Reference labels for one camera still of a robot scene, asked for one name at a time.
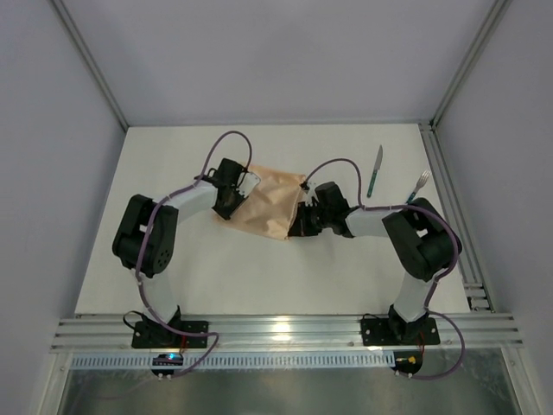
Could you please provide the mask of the corner aluminium post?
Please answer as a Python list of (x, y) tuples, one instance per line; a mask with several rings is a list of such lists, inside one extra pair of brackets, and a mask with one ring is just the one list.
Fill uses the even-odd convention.
[(85, 37), (82, 35), (78, 24), (75, 22), (65, 1), (62, 0), (47, 0), (48, 5), (59, 20), (63, 30), (65, 31), (68, 40), (72, 43), (77, 55), (81, 59), (86, 71), (90, 74), (94, 84), (98, 88), (103, 100), (109, 107), (111, 114), (117, 120), (119, 126), (124, 132), (130, 128), (130, 124), (124, 115), (115, 95), (103, 71), (93, 56)]
[(474, 70), (487, 44), (491, 41), (493, 34), (502, 22), (511, 4), (511, 0), (495, 0), (492, 2), (490, 9), (477, 28), (466, 53), (463, 55), (460, 65), (455, 70), (453, 78), (448, 83), (432, 119), (429, 121), (429, 125), (433, 129), (436, 129), (443, 121), (446, 113), (453, 104), (458, 93), (461, 91), (461, 88), (467, 82), (468, 77)]

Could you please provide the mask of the green handled fork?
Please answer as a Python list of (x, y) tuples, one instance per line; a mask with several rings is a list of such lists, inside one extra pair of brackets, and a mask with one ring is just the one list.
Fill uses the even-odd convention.
[(416, 196), (418, 195), (420, 190), (424, 188), (424, 186), (427, 184), (431, 176), (432, 176), (432, 172), (429, 169), (424, 170), (424, 172), (417, 179), (415, 187), (413, 188), (408, 199), (406, 200), (407, 204), (410, 204), (415, 200)]

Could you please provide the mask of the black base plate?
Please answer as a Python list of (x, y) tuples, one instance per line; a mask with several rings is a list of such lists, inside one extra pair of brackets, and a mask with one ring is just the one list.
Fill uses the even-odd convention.
[(190, 321), (177, 318), (169, 324), (174, 329), (187, 332), (187, 335), (177, 335), (151, 320), (139, 321), (135, 324), (131, 347), (134, 349), (150, 348), (184, 348), (204, 349), (207, 347), (206, 333), (208, 321)]
[(399, 317), (365, 314), (359, 326), (364, 346), (435, 346), (441, 343), (436, 321), (429, 316), (406, 323)]

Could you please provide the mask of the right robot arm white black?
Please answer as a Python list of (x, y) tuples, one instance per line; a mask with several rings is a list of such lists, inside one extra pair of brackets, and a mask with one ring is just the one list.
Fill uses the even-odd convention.
[(288, 231), (292, 238), (307, 238), (330, 229), (344, 238), (389, 239), (405, 270), (396, 300), (386, 316), (365, 314), (359, 322), (365, 346), (437, 345), (440, 338), (429, 302), (439, 276), (453, 267), (462, 251), (458, 236), (425, 198), (385, 209), (352, 207), (335, 182), (317, 187), (303, 184), (307, 200), (297, 205)]

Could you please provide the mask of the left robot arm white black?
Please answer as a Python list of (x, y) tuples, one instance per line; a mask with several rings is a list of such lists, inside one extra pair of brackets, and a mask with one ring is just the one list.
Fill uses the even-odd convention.
[(260, 184), (261, 178), (240, 163), (223, 159), (184, 188), (156, 201), (133, 195), (112, 242), (112, 252), (134, 273), (147, 318), (176, 332), (170, 322), (181, 316), (168, 266), (175, 252), (177, 228), (194, 215), (213, 211), (230, 220)]

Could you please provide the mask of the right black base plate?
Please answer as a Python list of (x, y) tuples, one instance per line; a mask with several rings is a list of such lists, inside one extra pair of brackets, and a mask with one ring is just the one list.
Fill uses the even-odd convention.
[(365, 314), (359, 326), (364, 346), (435, 346), (441, 343), (436, 321), (429, 316), (406, 323), (399, 317)]

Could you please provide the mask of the green handled knife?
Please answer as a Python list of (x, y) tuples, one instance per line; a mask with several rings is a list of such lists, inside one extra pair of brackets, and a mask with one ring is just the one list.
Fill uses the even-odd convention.
[(372, 169), (371, 180), (369, 182), (369, 186), (368, 186), (368, 189), (367, 189), (367, 192), (366, 192), (366, 197), (367, 198), (372, 197), (374, 187), (375, 187), (377, 177), (378, 177), (378, 172), (380, 171), (381, 164), (382, 164), (382, 161), (383, 161), (383, 156), (384, 156), (384, 149), (383, 149), (383, 146), (380, 145), (378, 147), (377, 156), (376, 156), (375, 163), (374, 163), (374, 166), (373, 166), (373, 169)]

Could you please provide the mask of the left controller board with led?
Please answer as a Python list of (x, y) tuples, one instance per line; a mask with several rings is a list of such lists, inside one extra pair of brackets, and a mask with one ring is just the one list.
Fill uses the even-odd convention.
[(183, 356), (170, 352), (159, 354), (152, 359), (150, 371), (158, 378), (172, 377), (183, 368)]

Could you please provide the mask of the right controller board yellow plug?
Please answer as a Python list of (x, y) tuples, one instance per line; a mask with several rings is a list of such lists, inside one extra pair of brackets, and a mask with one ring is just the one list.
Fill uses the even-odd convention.
[(394, 353), (392, 370), (395, 373), (413, 376), (423, 365), (423, 354), (415, 350), (398, 351)]

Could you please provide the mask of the front aluminium rail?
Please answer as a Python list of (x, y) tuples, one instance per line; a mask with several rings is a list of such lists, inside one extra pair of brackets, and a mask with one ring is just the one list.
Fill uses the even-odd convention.
[[(216, 349), (238, 351), (361, 350), (360, 317), (356, 315), (306, 316), (186, 316), (207, 321), (219, 334)], [(461, 331), (467, 348), (521, 348), (522, 332), (505, 313), (465, 313), (449, 317)], [(129, 350), (131, 331), (118, 315), (83, 315), (62, 319), (50, 350), (100, 352)]]

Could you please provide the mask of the right side aluminium rail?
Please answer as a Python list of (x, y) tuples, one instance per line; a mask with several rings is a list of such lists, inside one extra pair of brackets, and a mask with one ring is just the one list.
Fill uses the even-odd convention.
[(454, 188), (452, 176), (448, 171), (438, 136), (429, 121), (418, 125), (423, 146), (429, 161), (436, 191), (442, 205), (444, 218), (454, 229), (462, 243), (462, 254), (458, 261), (461, 277), (467, 295), (469, 309), (472, 312), (494, 313), (493, 302), (488, 293), (485, 273), (480, 264), (473, 239), (461, 210), (461, 202)]

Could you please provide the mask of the beige satin napkin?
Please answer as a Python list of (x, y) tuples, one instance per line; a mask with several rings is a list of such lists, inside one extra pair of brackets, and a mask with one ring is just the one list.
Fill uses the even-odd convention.
[(301, 185), (306, 176), (259, 165), (250, 166), (249, 171), (261, 179), (260, 183), (230, 220), (215, 214), (214, 221), (237, 231), (286, 240), (303, 199)]

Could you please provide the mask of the right corner aluminium post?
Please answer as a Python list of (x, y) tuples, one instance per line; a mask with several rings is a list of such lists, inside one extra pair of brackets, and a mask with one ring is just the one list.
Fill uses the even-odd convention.
[(448, 83), (432, 119), (429, 121), (429, 125), (433, 129), (436, 129), (443, 121), (446, 113), (453, 104), (458, 93), (461, 91), (461, 88), (467, 82), (468, 77), (474, 70), (487, 44), (491, 41), (493, 34), (502, 22), (511, 4), (511, 0), (495, 0), (492, 2), (490, 9), (477, 28), (466, 53), (463, 55), (460, 65), (455, 70), (453, 78)]

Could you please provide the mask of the left corner aluminium post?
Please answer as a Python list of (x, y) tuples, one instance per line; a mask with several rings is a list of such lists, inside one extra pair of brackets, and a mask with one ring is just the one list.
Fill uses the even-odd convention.
[(59, 20), (63, 30), (65, 31), (68, 40), (72, 43), (77, 55), (81, 59), (86, 71), (90, 74), (94, 84), (98, 88), (103, 100), (109, 107), (111, 114), (117, 120), (119, 126), (124, 132), (130, 128), (130, 124), (124, 115), (115, 95), (103, 71), (93, 56), (85, 37), (82, 35), (78, 24), (75, 22), (65, 1), (62, 0), (47, 0), (48, 5)]

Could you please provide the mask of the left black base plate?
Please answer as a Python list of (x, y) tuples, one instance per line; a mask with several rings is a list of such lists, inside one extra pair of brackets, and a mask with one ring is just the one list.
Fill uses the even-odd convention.
[(134, 349), (150, 348), (184, 348), (204, 349), (207, 347), (206, 333), (208, 321), (190, 321), (177, 318), (169, 324), (174, 329), (187, 332), (187, 335), (177, 335), (151, 320), (139, 321), (135, 324), (131, 347)]

